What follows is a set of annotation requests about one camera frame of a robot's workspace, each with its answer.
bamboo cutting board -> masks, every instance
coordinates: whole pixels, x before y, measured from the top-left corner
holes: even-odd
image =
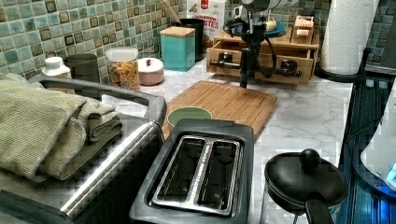
[[[169,135],[167,118],[183,106],[199,106],[212,114],[212,119],[233,120],[253,128],[255,138],[276,106],[273,94],[243,89],[228,84],[199,81],[168,104],[163,123],[163,136]]]

cereal box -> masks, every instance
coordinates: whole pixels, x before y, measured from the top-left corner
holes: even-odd
[[[213,38],[224,25],[226,0],[187,0],[187,18],[205,21],[204,50],[213,46]]]

paper towel holder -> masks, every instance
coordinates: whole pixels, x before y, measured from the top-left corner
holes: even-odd
[[[369,57],[370,52],[371,50],[369,48],[364,49],[359,71],[355,75],[341,75],[341,74],[326,72],[320,68],[319,62],[317,62],[315,66],[315,76],[328,79],[330,81],[342,82],[342,83],[363,82],[366,79],[366,70],[364,69],[364,67],[366,66],[367,58]]]

pan handle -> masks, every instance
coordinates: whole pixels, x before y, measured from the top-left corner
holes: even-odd
[[[95,94],[93,96],[96,99],[100,99],[102,95],[110,95],[122,100],[135,102],[140,105],[148,107],[144,119],[153,120],[163,126],[166,114],[166,102],[162,96],[152,95],[141,91],[125,90],[118,87],[107,86],[95,82],[76,80],[76,79],[65,79],[58,77],[44,77],[34,76],[28,80],[29,82],[39,82],[45,88],[65,88],[75,91],[88,92],[89,94]]]
[[[305,212],[309,224],[333,224],[329,207],[320,199],[309,199],[305,202]]]

small wooden drawer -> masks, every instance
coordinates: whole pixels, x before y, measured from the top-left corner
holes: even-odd
[[[240,37],[232,38],[225,36],[225,34],[221,34],[217,39],[215,46],[207,50],[206,71],[220,75],[240,77],[239,69],[222,68],[210,65],[210,61],[218,61],[219,55],[224,52],[232,55],[233,63],[240,63],[242,49],[247,47],[246,43],[242,41]],[[262,73],[256,72],[256,79],[290,84],[307,84],[309,82],[314,74],[315,63],[318,57],[318,44],[291,44],[288,42],[288,36],[290,36],[289,29],[281,40],[277,38],[270,39],[276,53],[276,68],[281,68],[281,64],[285,60],[294,61],[297,63],[297,71],[299,71],[300,75],[298,77],[286,77],[274,74],[271,77],[265,77]],[[272,52],[268,44],[266,42],[262,42],[259,55],[260,66],[272,68],[273,61],[271,55]]]

